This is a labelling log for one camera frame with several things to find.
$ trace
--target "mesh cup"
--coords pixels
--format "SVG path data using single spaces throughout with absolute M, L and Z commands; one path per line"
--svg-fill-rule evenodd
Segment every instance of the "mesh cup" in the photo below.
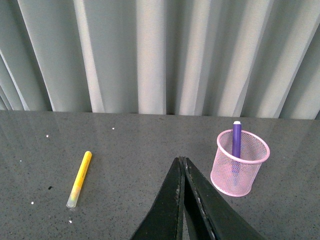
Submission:
M 270 156 L 270 149 L 260 137 L 242 130 L 241 158 L 237 158 L 232 156 L 232 140 L 232 129 L 217 137 L 218 149 L 210 177 L 222 193 L 242 197 L 250 192 L 261 164 Z

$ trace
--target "white curtain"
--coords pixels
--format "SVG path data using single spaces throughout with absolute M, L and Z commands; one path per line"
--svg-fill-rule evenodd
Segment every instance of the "white curtain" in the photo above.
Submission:
M 1 0 L 0 22 L 0 110 L 319 118 L 320 0 Z

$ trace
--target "speckled stone surface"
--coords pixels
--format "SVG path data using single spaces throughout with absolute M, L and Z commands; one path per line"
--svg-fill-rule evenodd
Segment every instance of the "speckled stone surface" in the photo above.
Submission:
M 234 120 L 0 111 L 0 239 L 129 239 L 175 157 L 189 157 L 210 179 L 217 136 Z M 247 196 L 221 195 L 268 239 L 319 239 L 320 121 L 240 120 L 271 155 Z M 87 150 L 93 157 L 70 211 Z

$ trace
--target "yellow marker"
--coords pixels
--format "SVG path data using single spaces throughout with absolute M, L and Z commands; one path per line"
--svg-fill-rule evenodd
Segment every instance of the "yellow marker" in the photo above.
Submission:
M 92 153 L 90 151 L 86 151 L 83 156 L 83 160 L 79 168 L 78 174 L 76 175 L 68 202 L 66 203 L 66 206 L 68 208 L 74 208 L 77 204 L 78 197 L 81 191 L 82 184 L 84 183 L 86 177 L 91 157 Z

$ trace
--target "pencil holder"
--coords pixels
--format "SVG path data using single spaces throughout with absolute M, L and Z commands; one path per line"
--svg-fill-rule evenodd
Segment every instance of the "pencil holder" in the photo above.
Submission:
M 213 185 L 222 193 L 242 197 L 247 195 L 261 164 L 270 156 L 268 145 L 258 136 L 241 131 L 241 158 L 232 155 L 233 130 L 217 137 L 218 149 L 211 171 Z

